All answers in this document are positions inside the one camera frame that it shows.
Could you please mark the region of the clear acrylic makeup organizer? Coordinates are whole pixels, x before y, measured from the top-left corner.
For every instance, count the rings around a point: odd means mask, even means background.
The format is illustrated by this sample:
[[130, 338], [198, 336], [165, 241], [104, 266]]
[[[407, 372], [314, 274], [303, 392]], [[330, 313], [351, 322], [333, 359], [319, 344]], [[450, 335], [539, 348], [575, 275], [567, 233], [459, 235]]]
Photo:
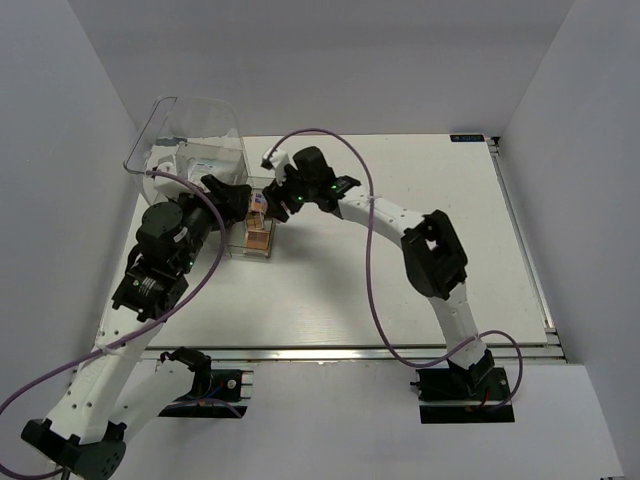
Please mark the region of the clear acrylic makeup organizer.
[[158, 167], [200, 188], [204, 186], [201, 177], [207, 174], [229, 185], [250, 186], [248, 216], [229, 228], [228, 252], [231, 256], [271, 256], [276, 224], [266, 217], [262, 195], [270, 180], [251, 173], [238, 119], [228, 103], [199, 97], [157, 99], [123, 166], [148, 204], [184, 190], [165, 179], [155, 181], [144, 175]]

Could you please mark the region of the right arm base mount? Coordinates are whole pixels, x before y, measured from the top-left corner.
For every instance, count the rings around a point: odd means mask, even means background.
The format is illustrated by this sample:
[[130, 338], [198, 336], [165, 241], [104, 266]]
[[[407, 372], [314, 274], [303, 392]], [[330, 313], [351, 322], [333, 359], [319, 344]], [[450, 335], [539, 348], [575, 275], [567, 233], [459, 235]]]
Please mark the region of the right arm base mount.
[[417, 394], [425, 425], [506, 424], [515, 422], [505, 370], [495, 367], [476, 390], [469, 390], [444, 368], [417, 370], [409, 383]]

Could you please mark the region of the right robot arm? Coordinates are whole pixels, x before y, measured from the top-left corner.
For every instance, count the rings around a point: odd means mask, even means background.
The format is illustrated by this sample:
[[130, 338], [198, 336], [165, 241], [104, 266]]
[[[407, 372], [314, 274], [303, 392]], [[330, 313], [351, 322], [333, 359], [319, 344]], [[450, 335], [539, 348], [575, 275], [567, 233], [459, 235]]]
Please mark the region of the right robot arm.
[[410, 285], [427, 298], [435, 312], [447, 348], [453, 390], [472, 399], [486, 389], [494, 360], [480, 338], [468, 303], [467, 255], [444, 212], [421, 214], [374, 196], [359, 180], [337, 176], [315, 146], [292, 157], [274, 148], [264, 153], [261, 167], [274, 173], [264, 190], [269, 216], [285, 222], [304, 204], [313, 203], [396, 245]]

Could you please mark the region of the long brown eyeshadow palette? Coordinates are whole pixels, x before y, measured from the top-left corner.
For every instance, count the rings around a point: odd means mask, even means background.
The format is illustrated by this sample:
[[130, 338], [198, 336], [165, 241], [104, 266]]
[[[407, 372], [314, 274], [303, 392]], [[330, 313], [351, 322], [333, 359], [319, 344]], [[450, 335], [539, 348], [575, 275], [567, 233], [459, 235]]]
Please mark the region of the long brown eyeshadow palette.
[[249, 212], [245, 219], [246, 228], [251, 231], [264, 231], [265, 219], [262, 213]]

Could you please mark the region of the white blue wipes packet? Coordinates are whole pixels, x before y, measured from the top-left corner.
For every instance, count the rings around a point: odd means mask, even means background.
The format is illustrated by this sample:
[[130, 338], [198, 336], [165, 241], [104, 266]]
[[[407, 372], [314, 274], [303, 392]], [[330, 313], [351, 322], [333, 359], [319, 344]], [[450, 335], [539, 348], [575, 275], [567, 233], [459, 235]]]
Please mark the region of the white blue wipes packet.
[[204, 176], [219, 171], [224, 171], [224, 167], [217, 160], [191, 157], [186, 161], [186, 178], [194, 184], [200, 183]]

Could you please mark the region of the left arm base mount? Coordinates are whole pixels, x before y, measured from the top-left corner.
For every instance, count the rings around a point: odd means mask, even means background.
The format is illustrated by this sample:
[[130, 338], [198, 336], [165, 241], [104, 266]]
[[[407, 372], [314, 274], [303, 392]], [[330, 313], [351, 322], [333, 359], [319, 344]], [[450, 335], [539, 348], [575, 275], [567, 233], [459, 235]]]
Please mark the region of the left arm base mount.
[[157, 367], [180, 362], [193, 374], [189, 391], [160, 413], [164, 418], [242, 419], [252, 396], [254, 371], [247, 368], [215, 366], [201, 351], [180, 347], [160, 354]]

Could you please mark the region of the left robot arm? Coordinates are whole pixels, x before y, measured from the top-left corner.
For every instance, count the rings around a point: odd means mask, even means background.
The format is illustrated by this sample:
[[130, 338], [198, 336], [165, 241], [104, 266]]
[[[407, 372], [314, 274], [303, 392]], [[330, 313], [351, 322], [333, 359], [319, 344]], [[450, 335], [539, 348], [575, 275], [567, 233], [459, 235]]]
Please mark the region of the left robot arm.
[[173, 401], [210, 402], [211, 359], [186, 347], [163, 354], [159, 369], [122, 392], [151, 339], [197, 293], [187, 276], [207, 237], [245, 219], [252, 189], [212, 175], [196, 186], [165, 175], [169, 192], [141, 217], [124, 276], [112, 296], [128, 315], [107, 326], [64, 397], [42, 419], [27, 422], [22, 439], [82, 479], [108, 479], [127, 443]]

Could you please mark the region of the brown quad eyeshadow palette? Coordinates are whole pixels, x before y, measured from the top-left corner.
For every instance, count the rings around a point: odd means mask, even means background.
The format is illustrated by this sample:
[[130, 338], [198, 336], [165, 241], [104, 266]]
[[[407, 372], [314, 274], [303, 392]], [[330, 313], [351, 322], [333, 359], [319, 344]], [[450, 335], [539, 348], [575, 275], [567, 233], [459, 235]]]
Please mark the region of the brown quad eyeshadow palette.
[[267, 230], [248, 229], [245, 233], [244, 248], [250, 253], [261, 253], [265, 256], [270, 252], [271, 234]]

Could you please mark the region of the multicolour square palette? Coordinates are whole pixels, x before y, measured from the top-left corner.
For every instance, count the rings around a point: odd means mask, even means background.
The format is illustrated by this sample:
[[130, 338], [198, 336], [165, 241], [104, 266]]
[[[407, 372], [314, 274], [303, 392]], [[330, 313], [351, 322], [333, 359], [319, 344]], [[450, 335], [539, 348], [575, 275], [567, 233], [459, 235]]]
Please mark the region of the multicolour square palette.
[[253, 192], [251, 194], [249, 210], [253, 213], [265, 215], [268, 211], [268, 202], [262, 192]]

